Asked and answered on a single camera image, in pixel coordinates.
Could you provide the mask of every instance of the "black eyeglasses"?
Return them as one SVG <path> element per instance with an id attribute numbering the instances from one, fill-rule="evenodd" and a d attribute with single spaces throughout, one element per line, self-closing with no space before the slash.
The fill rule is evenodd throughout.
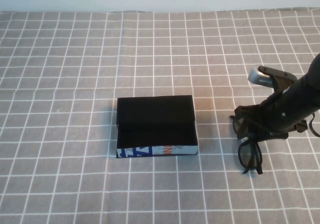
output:
<path id="1" fill-rule="evenodd" d="M 243 118 L 233 119 L 233 130 L 235 133 L 242 133 L 247 128 L 246 120 Z M 256 141 L 248 139 L 244 141 L 238 148 L 238 157 L 240 164 L 245 168 L 244 174 L 249 170 L 256 170 L 258 174 L 263 174 L 262 171 L 262 153 Z"/>

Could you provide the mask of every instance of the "grid tablecloth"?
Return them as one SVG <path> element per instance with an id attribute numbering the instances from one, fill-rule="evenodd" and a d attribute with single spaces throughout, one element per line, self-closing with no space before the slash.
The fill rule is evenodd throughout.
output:
<path id="1" fill-rule="evenodd" d="M 272 93 L 253 67 L 300 77 L 319 52 L 317 9 L 2 13 L 0 223 L 320 223 L 320 141 L 262 143 L 242 175 L 228 118 Z M 117 97 L 182 94 L 199 155 L 115 158 Z"/>

